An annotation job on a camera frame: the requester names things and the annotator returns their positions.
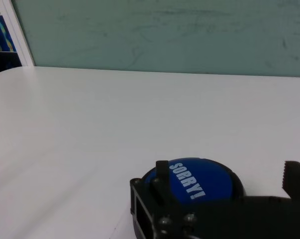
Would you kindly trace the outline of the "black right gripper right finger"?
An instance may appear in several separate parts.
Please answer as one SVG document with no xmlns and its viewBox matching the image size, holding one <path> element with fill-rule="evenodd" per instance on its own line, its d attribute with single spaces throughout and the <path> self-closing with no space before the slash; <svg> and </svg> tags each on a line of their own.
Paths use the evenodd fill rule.
<svg viewBox="0 0 300 239">
<path fill-rule="evenodd" d="M 283 190 L 291 199 L 300 199 L 300 163 L 286 161 L 283 172 Z"/>
</svg>

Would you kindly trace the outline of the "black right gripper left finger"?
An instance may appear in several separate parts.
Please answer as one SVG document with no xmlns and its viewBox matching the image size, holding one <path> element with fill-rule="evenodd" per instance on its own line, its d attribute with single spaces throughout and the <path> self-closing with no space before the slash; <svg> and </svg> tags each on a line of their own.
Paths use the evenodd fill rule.
<svg viewBox="0 0 300 239">
<path fill-rule="evenodd" d="M 154 178 L 130 180 L 130 213 L 138 239 L 193 239 L 195 215 L 184 209 L 170 189 L 168 161 L 157 161 Z"/>
</svg>

